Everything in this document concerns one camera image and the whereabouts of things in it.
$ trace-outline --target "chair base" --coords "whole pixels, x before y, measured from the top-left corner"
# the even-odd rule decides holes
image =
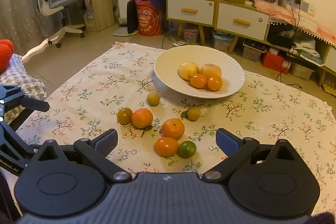
[[[57,48],[61,46],[60,40],[65,36],[65,34],[68,33],[79,33],[81,37],[84,37],[84,33],[82,30],[78,30],[78,28],[85,27],[84,24],[78,24],[78,25],[70,25],[65,26],[62,29],[60,29],[57,33],[52,35],[51,37],[44,39],[41,44],[38,46],[32,48],[29,50],[23,57],[22,62],[27,63],[29,59],[31,59],[34,55],[39,54],[45,50],[46,47],[49,45],[55,44]]]

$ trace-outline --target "wooden drawer handle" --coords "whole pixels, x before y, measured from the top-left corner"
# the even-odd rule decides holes
[[[238,24],[242,24],[242,25],[246,25],[246,26],[251,25],[251,22],[248,22],[248,21],[245,21],[245,20],[242,20],[242,19],[238,19],[238,18],[235,18],[233,21],[238,23]]]
[[[191,13],[191,14],[196,14],[198,12],[198,10],[189,9],[189,8],[182,8],[181,11],[185,13]]]

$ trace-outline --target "red bucket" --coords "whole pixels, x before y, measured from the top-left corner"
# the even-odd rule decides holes
[[[155,10],[149,0],[136,0],[136,9],[138,13],[139,34],[144,37],[154,37],[163,33],[163,11]]]

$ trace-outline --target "floral pattern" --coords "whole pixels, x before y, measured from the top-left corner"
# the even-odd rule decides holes
[[[34,112],[17,134],[28,144],[42,144],[51,138],[69,144],[115,128],[118,145],[107,158],[132,175],[204,173],[226,158],[215,141],[216,130],[221,127],[240,138],[253,137],[264,144],[285,138],[320,184],[320,200],[314,213],[336,213],[336,121],[325,102],[248,71],[243,87],[232,96],[216,100],[191,98],[171,90],[156,77],[153,62],[162,51],[116,43],[58,88],[47,99],[50,110]],[[146,102],[152,90],[161,97],[155,107]],[[180,118],[181,112],[191,106],[197,106],[202,115],[196,122],[183,119],[185,134],[179,143],[195,142],[197,153],[189,159],[155,154],[154,143],[162,135],[164,121]],[[150,109],[154,116],[152,127],[144,131],[131,124],[119,124],[116,114],[122,107]],[[6,177],[12,187],[16,178]]]

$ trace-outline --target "lime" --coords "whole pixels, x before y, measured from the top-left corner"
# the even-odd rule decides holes
[[[117,121],[121,124],[128,124],[131,122],[132,110],[128,107],[124,107],[118,111]]]
[[[192,106],[191,108],[188,109],[187,117],[190,121],[196,121],[200,116],[201,111],[197,107]]]
[[[157,106],[160,102],[160,97],[155,91],[152,91],[147,95],[147,102],[150,106]]]
[[[196,145],[192,141],[184,141],[180,144],[177,150],[177,154],[183,158],[187,159],[196,153]]]

